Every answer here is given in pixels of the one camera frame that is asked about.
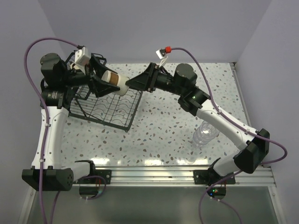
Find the beige cup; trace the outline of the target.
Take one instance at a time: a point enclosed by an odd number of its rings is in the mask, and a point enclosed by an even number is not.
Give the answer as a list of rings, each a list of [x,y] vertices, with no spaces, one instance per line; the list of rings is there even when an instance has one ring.
[[[120,88],[118,91],[113,91],[116,95],[124,96],[128,92],[129,87],[126,85],[126,82],[129,80],[129,77],[106,70],[101,79]]]

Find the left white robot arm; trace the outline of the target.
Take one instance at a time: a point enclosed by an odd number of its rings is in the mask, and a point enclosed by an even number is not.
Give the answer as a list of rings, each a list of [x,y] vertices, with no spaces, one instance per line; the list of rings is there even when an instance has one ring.
[[[88,86],[97,97],[116,92],[120,88],[102,79],[109,68],[106,59],[92,54],[81,59],[78,52],[71,53],[75,61],[68,65],[56,53],[44,55],[41,60],[41,131],[34,160],[29,169],[22,171],[22,179],[34,190],[69,191],[75,181],[92,183],[97,175],[92,160],[79,160],[64,167],[61,146],[65,121],[71,102],[80,86]]]

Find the clear plastic cup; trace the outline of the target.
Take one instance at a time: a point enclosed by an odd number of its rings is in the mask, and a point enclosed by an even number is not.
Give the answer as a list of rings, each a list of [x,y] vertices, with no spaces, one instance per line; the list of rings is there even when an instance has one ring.
[[[212,137],[212,138],[210,138],[210,137],[207,137],[207,136],[202,135],[202,134],[200,133],[200,130],[199,130],[199,129],[198,129],[193,135],[194,135],[194,136],[197,135],[197,136],[200,136],[201,138],[209,139],[210,141],[216,138],[216,137]]]
[[[203,121],[200,125],[200,133],[207,137],[217,137],[220,131],[210,123]]]
[[[205,139],[205,138],[201,138],[200,136],[193,136],[193,139],[192,139],[192,146],[193,147],[201,147],[201,146],[204,146],[206,144],[208,144],[210,142],[209,139]]]

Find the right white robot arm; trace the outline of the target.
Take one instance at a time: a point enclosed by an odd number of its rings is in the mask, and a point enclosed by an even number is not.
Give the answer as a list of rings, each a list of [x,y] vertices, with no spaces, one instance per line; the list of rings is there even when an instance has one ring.
[[[239,170],[252,174],[269,152],[269,132],[265,129],[257,131],[213,105],[211,97],[196,86],[196,81],[197,74],[186,63],[180,63],[174,75],[163,73],[157,64],[150,63],[143,73],[128,80],[126,85],[138,91],[160,89],[178,95],[178,103],[184,111],[214,126],[239,149],[238,153],[214,161],[200,175],[204,184],[219,183]]]

